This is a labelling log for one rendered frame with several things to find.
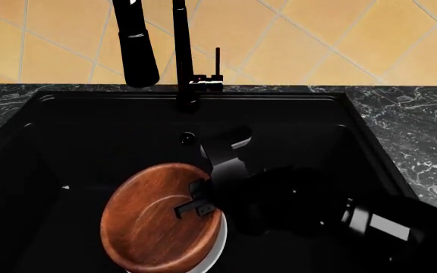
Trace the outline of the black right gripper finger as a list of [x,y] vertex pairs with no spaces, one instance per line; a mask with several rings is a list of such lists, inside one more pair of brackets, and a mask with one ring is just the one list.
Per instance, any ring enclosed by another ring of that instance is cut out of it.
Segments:
[[205,199],[208,195],[208,180],[195,180],[189,184],[188,188],[192,199]]
[[182,219],[182,215],[185,212],[192,210],[194,210],[199,217],[202,217],[215,211],[215,206],[207,199],[192,199],[189,202],[174,207],[174,213],[178,219]]

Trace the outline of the brown wooden bowl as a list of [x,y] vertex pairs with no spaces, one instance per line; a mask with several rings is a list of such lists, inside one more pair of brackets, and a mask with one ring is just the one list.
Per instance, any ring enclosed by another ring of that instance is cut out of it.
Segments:
[[185,163],[154,165],[125,181],[102,213],[108,256],[129,273],[188,273],[212,252],[224,215],[200,216],[175,207],[192,200],[189,185],[209,175]]

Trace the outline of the round sink overflow hole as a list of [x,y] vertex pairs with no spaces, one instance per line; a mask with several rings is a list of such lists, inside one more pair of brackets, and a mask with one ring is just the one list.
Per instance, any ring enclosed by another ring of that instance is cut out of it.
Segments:
[[193,145],[196,142],[196,136],[191,132],[180,133],[179,136],[180,143],[185,146]]

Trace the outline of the black kitchen sink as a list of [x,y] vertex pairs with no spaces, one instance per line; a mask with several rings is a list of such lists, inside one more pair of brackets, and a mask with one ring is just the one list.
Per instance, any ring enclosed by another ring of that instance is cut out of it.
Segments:
[[0,273],[127,273],[100,238],[112,194],[153,165],[210,172],[201,144],[235,128],[251,129],[254,171],[296,165],[350,195],[415,197],[342,93],[203,93],[183,113],[174,93],[41,91],[0,127]]

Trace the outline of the black pull-down faucet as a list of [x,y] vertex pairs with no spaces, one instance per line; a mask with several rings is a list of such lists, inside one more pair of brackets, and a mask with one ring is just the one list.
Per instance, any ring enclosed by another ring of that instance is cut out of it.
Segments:
[[[133,88],[159,82],[159,70],[146,29],[141,0],[112,0],[126,84]],[[193,59],[185,0],[172,0],[174,47],[178,80],[177,107],[191,113],[199,106],[194,80]]]

